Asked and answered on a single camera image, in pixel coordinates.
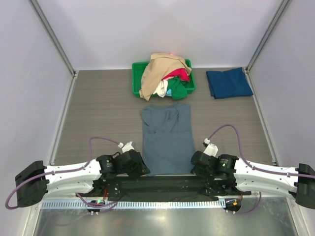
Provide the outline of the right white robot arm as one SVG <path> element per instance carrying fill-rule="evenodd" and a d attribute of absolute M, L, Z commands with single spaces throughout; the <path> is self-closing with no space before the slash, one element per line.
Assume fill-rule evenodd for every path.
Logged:
<path fill-rule="evenodd" d="M 307 164 L 295 167 L 269 166 L 244 161 L 237 156 L 209 156 L 197 151 L 191 158 L 192 174 L 205 179 L 209 197 L 249 195 L 252 192 L 293 198 L 305 208 L 315 207 L 315 171 Z"/>

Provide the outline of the grey-blue t shirt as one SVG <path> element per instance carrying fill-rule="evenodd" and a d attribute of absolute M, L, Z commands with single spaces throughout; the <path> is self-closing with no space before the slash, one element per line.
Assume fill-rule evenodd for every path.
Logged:
<path fill-rule="evenodd" d="M 142 158 L 149 175 L 190 174 L 195 153 L 190 105 L 150 105 L 141 111 L 141 119 Z"/>

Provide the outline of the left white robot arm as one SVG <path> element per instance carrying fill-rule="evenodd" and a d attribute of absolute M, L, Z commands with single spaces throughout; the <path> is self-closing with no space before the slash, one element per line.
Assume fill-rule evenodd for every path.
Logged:
<path fill-rule="evenodd" d="M 135 150 L 114 155 L 101 155 L 89 163 L 45 166 L 42 161 L 28 165 L 15 177 L 17 206 L 30 207 L 45 197 L 70 194 L 100 196 L 105 179 L 127 174 L 139 177 L 149 174 L 141 154 Z"/>

